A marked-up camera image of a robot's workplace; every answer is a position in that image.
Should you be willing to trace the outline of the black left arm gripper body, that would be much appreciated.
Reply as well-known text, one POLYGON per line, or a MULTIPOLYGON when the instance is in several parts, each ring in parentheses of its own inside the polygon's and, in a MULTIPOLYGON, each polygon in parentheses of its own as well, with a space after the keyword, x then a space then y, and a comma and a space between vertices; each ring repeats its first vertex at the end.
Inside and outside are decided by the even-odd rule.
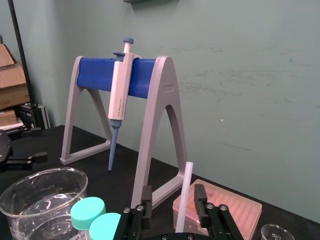
POLYGON ((12 141, 8 134, 0 131, 0 163, 5 163, 13 155, 12 141))

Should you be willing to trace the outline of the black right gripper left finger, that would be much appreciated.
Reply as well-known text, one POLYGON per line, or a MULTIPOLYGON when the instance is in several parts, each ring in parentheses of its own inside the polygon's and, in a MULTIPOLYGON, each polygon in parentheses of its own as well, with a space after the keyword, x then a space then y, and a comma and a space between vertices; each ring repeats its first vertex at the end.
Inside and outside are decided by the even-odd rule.
POLYGON ((113 239, 140 240, 143 231, 151 226, 152 211, 152 186, 146 185, 142 189, 141 203, 122 210, 113 239))

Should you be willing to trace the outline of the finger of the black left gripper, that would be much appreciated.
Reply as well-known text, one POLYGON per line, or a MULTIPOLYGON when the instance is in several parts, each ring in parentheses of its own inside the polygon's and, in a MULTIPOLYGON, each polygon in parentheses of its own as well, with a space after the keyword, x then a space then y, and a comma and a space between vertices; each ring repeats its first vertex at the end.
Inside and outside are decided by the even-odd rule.
POLYGON ((20 139, 25 137, 38 137, 42 135, 42 129, 40 127, 30 128, 21 127, 6 132, 10 139, 20 139))
POLYGON ((39 152, 30 156, 13 156, 10 154, 0 155, 0 171, 28 171, 33 169, 33 164, 45 163, 48 161, 47 152, 39 152))

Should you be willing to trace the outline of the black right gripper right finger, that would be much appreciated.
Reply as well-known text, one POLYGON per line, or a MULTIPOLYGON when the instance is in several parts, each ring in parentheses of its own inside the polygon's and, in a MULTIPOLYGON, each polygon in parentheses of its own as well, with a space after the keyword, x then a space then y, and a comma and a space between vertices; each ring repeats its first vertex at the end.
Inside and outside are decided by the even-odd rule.
POLYGON ((207 229, 208 235, 214 240, 243 240, 227 205, 215 206, 208 202, 205 187, 194 186, 194 204, 200 226, 207 229))

